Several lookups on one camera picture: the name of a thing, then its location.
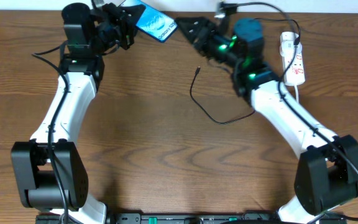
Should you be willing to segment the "blue screen Galaxy smartphone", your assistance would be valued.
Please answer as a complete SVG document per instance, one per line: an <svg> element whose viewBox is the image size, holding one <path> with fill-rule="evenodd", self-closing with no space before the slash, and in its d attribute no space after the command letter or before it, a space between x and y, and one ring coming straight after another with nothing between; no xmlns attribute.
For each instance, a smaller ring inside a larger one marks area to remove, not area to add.
<svg viewBox="0 0 358 224"><path fill-rule="evenodd" d="M161 43L166 42L178 28L175 20L141 0L125 0L120 4L122 7L138 5L145 6L145 10L136 27L155 40Z"/></svg>

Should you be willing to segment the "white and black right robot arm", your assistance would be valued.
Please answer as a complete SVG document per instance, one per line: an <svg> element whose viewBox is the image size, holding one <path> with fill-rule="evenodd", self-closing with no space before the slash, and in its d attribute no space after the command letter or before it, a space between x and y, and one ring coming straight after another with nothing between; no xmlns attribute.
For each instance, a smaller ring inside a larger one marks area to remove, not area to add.
<svg viewBox="0 0 358 224"><path fill-rule="evenodd" d="M309 223L358 197L358 142L324 127L289 94L263 61L259 21L238 20L230 38L206 17L175 22L199 54L232 67L237 95L270 121L296 154L295 196L278 209L281 222Z"/></svg>

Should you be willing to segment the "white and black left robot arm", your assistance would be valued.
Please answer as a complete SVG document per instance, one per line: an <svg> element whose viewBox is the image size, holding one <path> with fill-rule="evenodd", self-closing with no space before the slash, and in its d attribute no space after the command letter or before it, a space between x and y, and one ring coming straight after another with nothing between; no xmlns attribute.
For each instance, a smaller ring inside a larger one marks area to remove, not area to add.
<svg viewBox="0 0 358 224"><path fill-rule="evenodd" d="M21 203L49 212L58 223L114 223L105 203L89 192L76 148L81 124L104 73L105 55L134 43L143 5L80 2L62 10L66 40L58 47L58 86L38 129L17 141L11 160Z"/></svg>

